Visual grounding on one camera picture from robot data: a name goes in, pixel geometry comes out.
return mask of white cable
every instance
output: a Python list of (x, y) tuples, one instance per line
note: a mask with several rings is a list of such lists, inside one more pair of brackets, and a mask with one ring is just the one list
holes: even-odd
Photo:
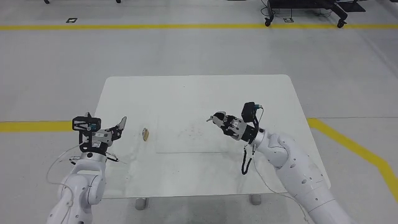
[(63, 217), (61, 223), (63, 223), (65, 217), (68, 215), (69, 210), (70, 210), (70, 208), (71, 208), (72, 205), (73, 205), (73, 199), (75, 198), (75, 196), (74, 196), (74, 194), (73, 194), (73, 190), (72, 190), (68, 185), (63, 184), (63, 183), (61, 183), (61, 182), (51, 182), (51, 181), (49, 180), (49, 173), (50, 173), (50, 170), (51, 170), (51, 168), (53, 167), (53, 165), (54, 165), (63, 155), (65, 155), (67, 152), (71, 151), (72, 149), (74, 149), (74, 148), (76, 148), (76, 147), (78, 147), (78, 146), (81, 146), (81, 145), (84, 144), (84, 143), (85, 143), (85, 142), (82, 142), (81, 144), (79, 144), (79, 145), (77, 145), (77, 146), (73, 146), (72, 148), (70, 148), (70, 149), (64, 151), (61, 155), (59, 155), (59, 156), (57, 157), (57, 159), (51, 164), (51, 166), (49, 167), (49, 169), (48, 169), (48, 171), (47, 171), (47, 173), (46, 173), (46, 175), (45, 175), (45, 179), (46, 179), (46, 181), (47, 181), (49, 184), (53, 184), (53, 185), (62, 185), (62, 186), (64, 186), (65, 188), (67, 188), (68, 190), (70, 190), (70, 193), (72, 193), (71, 200), (70, 200), (70, 202), (68, 203), (68, 211), (67, 211), (67, 213), (65, 214), (65, 216)]
[(254, 164), (254, 168), (256, 169), (257, 174), (259, 174), (259, 176), (260, 176), (262, 182), (266, 185), (266, 187), (267, 187), (271, 192), (273, 192), (273, 193), (275, 193), (275, 194), (281, 195), (281, 196), (283, 196), (283, 197), (287, 197), (287, 198), (292, 199), (293, 201), (295, 201), (295, 203), (297, 203), (297, 205), (301, 208), (301, 211), (303, 212), (305, 222), (307, 222), (307, 223), (309, 224), (308, 219), (307, 219), (307, 215), (305, 214), (304, 209), (303, 209), (303, 207), (301, 206), (301, 204), (299, 204), (298, 201), (296, 201), (296, 199), (294, 199), (294, 198), (292, 198), (292, 197), (289, 197), (289, 196), (284, 195), (284, 194), (282, 194), (282, 193), (278, 193), (278, 192), (273, 191), (273, 190), (267, 185), (266, 181), (264, 180), (264, 178), (262, 177), (262, 175), (260, 174), (260, 172), (257, 170), (257, 167), (256, 167), (256, 160), (255, 160), (255, 159), (253, 159), (253, 164)]

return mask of caster wheel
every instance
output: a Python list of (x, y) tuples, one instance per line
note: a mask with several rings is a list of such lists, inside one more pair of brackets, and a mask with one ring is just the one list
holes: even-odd
[(340, 29), (340, 28), (342, 28), (345, 24), (346, 24), (346, 22), (340, 19), (340, 20), (338, 21), (338, 23), (337, 23), (337, 28)]
[(266, 25), (267, 27), (269, 27), (269, 26), (271, 25), (271, 20), (268, 19), (268, 18), (266, 18), (265, 25)]

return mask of white table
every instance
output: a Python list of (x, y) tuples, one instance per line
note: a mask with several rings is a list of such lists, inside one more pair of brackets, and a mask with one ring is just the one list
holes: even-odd
[[(109, 152), (104, 198), (270, 193), (251, 164), (241, 174), (244, 142), (211, 122), (217, 111), (240, 117), (243, 104), (264, 107), (260, 127), (295, 138), (330, 181), (290, 78), (286, 75), (110, 77), (95, 116), (107, 128), (127, 116)], [(142, 130), (150, 132), (146, 142)], [(269, 187), (286, 192), (274, 168), (256, 153)]]

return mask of small object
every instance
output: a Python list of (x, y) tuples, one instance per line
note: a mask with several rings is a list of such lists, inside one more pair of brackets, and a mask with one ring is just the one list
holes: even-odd
[(285, 22), (294, 22), (294, 20), (291, 17), (284, 17)]
[(340, 20), (338, 21), (338, 23), (337, 23), (337, 28), (340, 29), (340, 28), (342, 28), (345, 24), (346, 24), (346, 22), (340, 19)]
[(149, 136), (149, 131), (148, 131), (147, 128), (144, 128), (144, 129), (142, 130), (142, 138), (143, 138), (143, 140), (144, 140), (144, 141), (147, 141), (148, 136)]
[(261, 195), (259, 195), (259, 194), (250, 195), (250, 203), (253, 204), (254, 206), (260, 205), (261, 204)]
[(136, 210), (144, 210), (147, 206), (147, 198), (136, 199)]
[(69, 17), (67, 24), (74, 24), (77, 21), (77, 17)]

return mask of cart wheel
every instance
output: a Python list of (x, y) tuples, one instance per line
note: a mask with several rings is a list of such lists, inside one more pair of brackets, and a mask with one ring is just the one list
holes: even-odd
[(346, 22), (340, 19), (340, 20), (338, 21), (338, 23), (337, 23), (337, 28), (340, 29), (340, 28), (342, 28), (345, 24), (346, 24)]

